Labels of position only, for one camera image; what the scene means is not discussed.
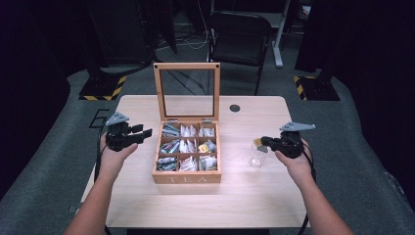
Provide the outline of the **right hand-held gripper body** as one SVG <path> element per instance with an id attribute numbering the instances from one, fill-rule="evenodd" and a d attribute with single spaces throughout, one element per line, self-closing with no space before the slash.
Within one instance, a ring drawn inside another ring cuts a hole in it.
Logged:
<path id="1" fill-rule="evenodd" d="M 290 159 L 299 157 L 304 150 L 300 133 L 315 128 L 314 124 L 289 121 L 280 127 L 280 137 L 275 139 L 276 146 L 273 150 L 281 152 Z"/>

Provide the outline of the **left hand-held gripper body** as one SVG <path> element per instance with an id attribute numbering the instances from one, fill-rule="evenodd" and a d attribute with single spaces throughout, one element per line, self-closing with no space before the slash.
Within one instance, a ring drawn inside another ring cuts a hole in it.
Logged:
<path id="1" fill-rule="evenodd" d="M 119 112 L 115 112 L 107 120 L 106 144 L 111 150 L 119 152 L 133 143 L 139 144 L 143 142 L 143 138 L 138 136 L 142 131 L 132 133 L 132 126 L 129 125 L 128 121 L 129 117 Z"/>

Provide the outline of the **clear glass cup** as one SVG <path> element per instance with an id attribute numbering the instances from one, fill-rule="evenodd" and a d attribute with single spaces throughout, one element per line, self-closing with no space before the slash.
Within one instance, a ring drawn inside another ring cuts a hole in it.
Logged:
<path id="1" fill-rule="evenodd" d="M 251 145 L 251 156 L 249 158 L 249 165 L 251 167 L 260 168 L 263 166 L 265 159 L 268 157 L 270 151 L 266 146 L 256 145 L 252 143 Z"/>

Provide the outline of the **wooden tea box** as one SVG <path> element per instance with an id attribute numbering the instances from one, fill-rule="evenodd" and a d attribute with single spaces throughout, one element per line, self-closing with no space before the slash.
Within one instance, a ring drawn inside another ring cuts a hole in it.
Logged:
<path id="1" fill-rule="evenodd" d="M 221 181 L 219 141 L 219 63 L 155 63 L 154 75 L 161 126 L 153 166 L 158 184 L 204 184 Z M 216 128 L 218 170 L 157 171 L 161 130 L 165 123 L 212 123 Z"/>

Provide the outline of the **person's right hand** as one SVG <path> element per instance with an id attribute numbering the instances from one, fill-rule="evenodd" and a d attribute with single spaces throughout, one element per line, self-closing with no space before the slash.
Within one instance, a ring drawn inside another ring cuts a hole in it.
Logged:
<path id="1" fill-rule="evenodd" d="M 312 162 L 312 155 L 308 143 L 305 140 L 303 140 L 302 143 L 304 146 L 304 153 L 295 159 L 290 159 L 279 151 L 275 152 L 276 158 L 287 168 L 289 175 L 300 189 L 315 183 L 310 165 Z"/>

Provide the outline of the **person's left hand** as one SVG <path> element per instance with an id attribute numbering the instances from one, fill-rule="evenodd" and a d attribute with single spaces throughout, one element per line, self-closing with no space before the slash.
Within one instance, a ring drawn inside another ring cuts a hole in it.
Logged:
<path id="1" fill-rule="evenodd" d="M 120 173 L 125 160 L 138 148 L 136 143 L 122 149 L 119 152 L 107 147 L 106 133 L 100 139 L 101 165 L 98 174 L 98 181 L 115 182 Z"/>

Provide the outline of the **assorted tea bags group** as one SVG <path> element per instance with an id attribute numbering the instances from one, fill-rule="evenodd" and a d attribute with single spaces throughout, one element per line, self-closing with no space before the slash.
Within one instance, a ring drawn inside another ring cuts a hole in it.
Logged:
<path id="1" fill-rule="evenodd" d="M 208 153 L 198 147 L 207 144 Z M 218 170 L 216 128 L 212 123 L 165 123 L 161 130 L 157 171 Z"/>

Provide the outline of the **black striped stand base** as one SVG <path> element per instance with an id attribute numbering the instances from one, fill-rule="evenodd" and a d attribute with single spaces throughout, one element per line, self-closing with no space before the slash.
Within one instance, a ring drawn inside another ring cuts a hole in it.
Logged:
<path id="1" fill-rule="evenodd" d="M 331 82 L 321 82 L 314 76 L 295 76 L 294 82 L 300 98 L 304 101 L 339 101 Z"/>
<path id="2" fill-rule="evenodd" d="M 119 95 L 125 80 L 125 76 L 90 76 L 79 92 L 78 99 L 87 101 L 115 100 Z"/>

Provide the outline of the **white desk leg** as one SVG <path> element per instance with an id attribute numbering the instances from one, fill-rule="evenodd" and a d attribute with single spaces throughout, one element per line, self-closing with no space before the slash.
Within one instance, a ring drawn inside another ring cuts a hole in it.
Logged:
<path id="1" fill-rule="evenodd" d="M 291 4 L 291 0 L 284 0 L 284 9 L 283 9 L 283 12 L 279 14 L 279 18 L 278 18 L 277 34 L 276 34 L 275 39 L 272 41 L 274 63 L 278 69 L 281 69 L 283 67 L 280 44 L 281 44 L 282 35 L 284 32 L 286 19 L 288 16 L 290 4 Z"/>

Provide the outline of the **black folding chair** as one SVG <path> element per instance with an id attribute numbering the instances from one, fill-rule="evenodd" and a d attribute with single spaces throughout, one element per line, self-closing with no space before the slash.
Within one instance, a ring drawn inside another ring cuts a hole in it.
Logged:
<path id="1" fill-rule="evenodd" d="M 219 11 L 208 18 L 209 62 L 256 67 L 254 95 L 261 80 L 271 35 L 270 22 L 258 15 Z"/>

